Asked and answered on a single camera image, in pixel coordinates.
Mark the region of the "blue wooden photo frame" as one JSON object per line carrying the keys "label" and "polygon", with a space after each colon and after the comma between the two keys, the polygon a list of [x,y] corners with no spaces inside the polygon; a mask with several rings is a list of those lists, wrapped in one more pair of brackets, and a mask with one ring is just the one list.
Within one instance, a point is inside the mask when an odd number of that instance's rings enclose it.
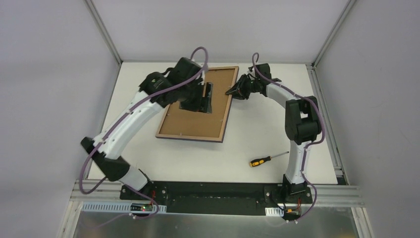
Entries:
{"label": "blue wooden photo frame", "polygon": [[232,104],[226,92],[236,83],[238,72],[238,66],[209,68],[202,97],[169,105],[156,138],[222,143]]}

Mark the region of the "yellow black screwdriver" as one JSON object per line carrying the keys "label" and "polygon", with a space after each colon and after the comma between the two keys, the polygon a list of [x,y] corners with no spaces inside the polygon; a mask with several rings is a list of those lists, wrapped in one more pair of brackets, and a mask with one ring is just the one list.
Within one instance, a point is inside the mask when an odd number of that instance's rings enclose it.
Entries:
{"label": "yellow black screwdriver", "polygon": [[271,161],[273,158],[281,157],[281,156],[287,155],[289,153],[290,153],[289,151],[286,151],[286,152],[283,152],[283,153],[280,153],[280,154],[277,154],[277,155],[274,155],[274,156],[266,156],[266,157],[263,157],[263,158],[253,159],[249,162],[249,165],[250,165],[250,167],[258,167],[258,166],[260,166],[260,165],[262,165],[262,164],[264,164],[268,161]]}

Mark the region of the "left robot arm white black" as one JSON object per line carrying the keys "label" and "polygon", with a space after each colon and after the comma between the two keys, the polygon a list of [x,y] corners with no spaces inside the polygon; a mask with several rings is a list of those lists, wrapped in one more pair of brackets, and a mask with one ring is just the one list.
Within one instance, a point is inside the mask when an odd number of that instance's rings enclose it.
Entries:
{"label": "left robot arm white black", "polygon": [[138,200],[150,197],[148,177],[122,158],[134,135],[166,106],[186,103],[187,110],[208,113],[212,84],[205,83],[208,63],[202,65],[182,57],[165,72],[152,72],[120,116],[94,138],[84,137],[80,144],[109,181],[119,181],[132,189]]}

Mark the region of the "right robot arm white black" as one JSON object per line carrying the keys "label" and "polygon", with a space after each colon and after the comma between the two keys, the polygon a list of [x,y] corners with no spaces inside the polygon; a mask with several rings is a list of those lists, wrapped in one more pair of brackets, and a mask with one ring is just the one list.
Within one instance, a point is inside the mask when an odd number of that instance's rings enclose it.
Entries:
{"label": "right robot arm white black", "polygon": [[260,93],[285,109],[285,132],[290,140],[289,162],[281,188],[271,192],[271,197],[276,203],[296,203],[307,195],[306,165],[310,147],[318,144],[319,134],[324,135],[317,99],[300,96],[284,86],[280,79],[272,77],[267,63],[250,67],[249,72],[241,75],[225,94],[247,100],[252,93]]}

